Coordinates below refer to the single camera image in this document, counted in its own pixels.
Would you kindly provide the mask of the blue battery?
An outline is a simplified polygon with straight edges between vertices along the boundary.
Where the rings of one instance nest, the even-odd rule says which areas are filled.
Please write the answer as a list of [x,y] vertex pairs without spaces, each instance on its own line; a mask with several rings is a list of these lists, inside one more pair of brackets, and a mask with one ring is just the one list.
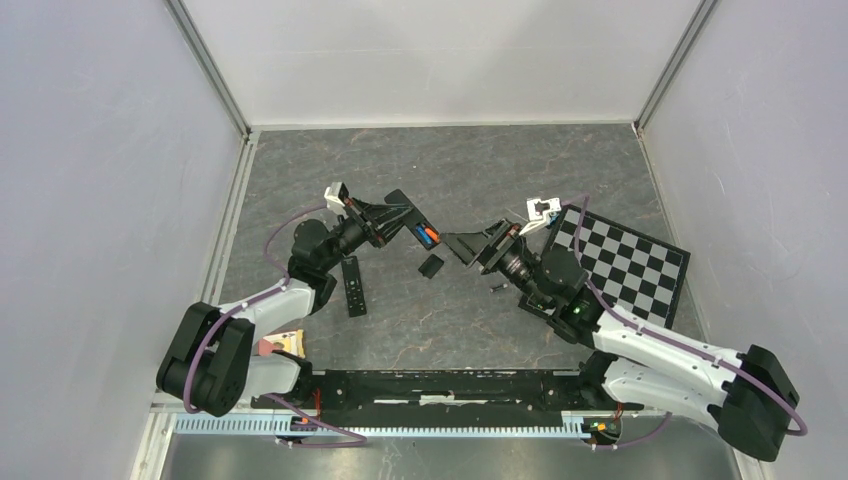
[[429,236],[422,226],[416,226],[415,232],[425,244],[429,245],[431,243]]

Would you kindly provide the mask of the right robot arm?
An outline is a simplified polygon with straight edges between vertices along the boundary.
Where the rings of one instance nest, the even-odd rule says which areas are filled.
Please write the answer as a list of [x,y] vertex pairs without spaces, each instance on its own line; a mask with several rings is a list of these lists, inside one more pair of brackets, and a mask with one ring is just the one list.
[[520,230],[501,220],[480,232],[444,233],[441,241],[464,265],[502,274],[552,310],[548,324],[557,336],[595,351],[603,369],[577,382],[585,405],[613,400],[684,416],[765,462],[777,459],[786,437],[807,434],[798,391],[773,352],[703,343],[612,306],[571,248],[555,244],[537,254]]

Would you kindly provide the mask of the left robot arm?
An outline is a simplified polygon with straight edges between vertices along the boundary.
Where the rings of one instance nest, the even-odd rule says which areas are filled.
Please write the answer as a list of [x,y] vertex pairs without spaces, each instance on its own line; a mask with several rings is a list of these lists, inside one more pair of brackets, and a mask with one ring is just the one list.
[[365,243],[386,246],[415,214],[409,203],[352,197],[328,207],[342,218],[333,228],[313,218],[316,207],[295,216],[291,255],[275,284],[227,304],[187,308],[157,371],[158,390],[181,400],[191,414],[215,417],[268,393],[295,408],[312,399],[314,381],[301,372],[304,363],[286,353],[261,355],[260,341],[321,310],[337,284],[332,269]]

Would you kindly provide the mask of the black battery cover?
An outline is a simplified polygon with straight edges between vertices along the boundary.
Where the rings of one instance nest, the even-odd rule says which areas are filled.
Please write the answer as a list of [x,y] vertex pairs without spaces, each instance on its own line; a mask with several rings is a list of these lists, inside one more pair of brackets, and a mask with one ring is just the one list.
[[427,279],[433,279],[444,265],[444,260],[436,254],[430,254],[419,266],[418,272]]

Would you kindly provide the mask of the black remote back up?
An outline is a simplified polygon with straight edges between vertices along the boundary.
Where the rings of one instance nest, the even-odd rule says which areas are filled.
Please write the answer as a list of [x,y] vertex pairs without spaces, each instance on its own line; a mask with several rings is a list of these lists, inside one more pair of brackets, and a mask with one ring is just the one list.
[[393,204],[393,203],[407,203],[407,204],[409,204],[409,205],[411,205],[411,206],[413,207],[413,211],[409,214],[409,215],[412,215],[412,216],[413,216],[413,218],[414,218],[414,220],[413,220],[413,224],[412,224],[412,225],[410,225],[407,229],[410,231],[410,233],[413,235],[413,237],[414,237],[414,238],[415,238],[415,239],[416,239],[416,240],[417,240],[417,241],[418,241],[418,242],[419,242],[419,243],[420,243],[420,244],[421,244],[421,245],[422,245],[422,246],[423,246],[423,247],[424,247],[427,251],[433,250],[434,248],[436,248],[436,247],[440,244],[440,242],[439,242],[439,243],[436,243],[436,242],[434,242],[433,240],[431,240],[431,239],[430,239],[430,240],[431,240],[431,243],[430,243],[429,245],[427,245],[427,244],[425,244],[425,243],[424,243],[424,242],[420,239],[420,237],[416,234],[416,232],[415,232],[415,227],[416,227],[416,226],[422,226],[423,228],[425,228],[425,227],[430,227],[430,228],[432,228],[433,230],[435,230],[437,233],[438,233],[438,231],[437,231],[437,230],[436,230],[436,228],[435,228],[435,227],[434,227],[434,226],[433,226],[433,225],[432,225],[432,224],[431,224],[431,223],[427,220],[427,218],[423,215],[423,213],[422,213],[422,212],[421,212],[421,211],[420,211],[420,210],[419,210],[419,209],[415,206],[415,204],[412,202],[412,200],[411,200],[411,199],[410,199],[410,198],[409,198],[409,197],[408,197],[408,196],[407,196],[407,195],[406,195],[406,194],[405,194],[402,190],[400,190],[400,189],[395,189],[395,190],[393,190],[393,191],[389,192],[389,193],[388,193],[388,194],[384,197],[384,201],[385,201],[387,204]]

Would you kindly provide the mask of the orange battery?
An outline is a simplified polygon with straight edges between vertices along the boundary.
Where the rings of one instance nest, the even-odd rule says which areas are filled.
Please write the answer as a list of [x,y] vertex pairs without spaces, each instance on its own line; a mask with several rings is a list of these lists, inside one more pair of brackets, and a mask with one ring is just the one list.
[[439,243],[439,242],[440,242],[439,235],[438,235],[438,233],[437,233],[435,230],[433,230],[433,229],[432,229],[432,228],[430,228],[430,227],[425,227],[425,228],[424,228],[424,231],[425,231],[425,233],[427,234],[427,236],[428,236],[431,240],[433,240],[433,241],[434,241],[434,242],[436,242],[436,243]]

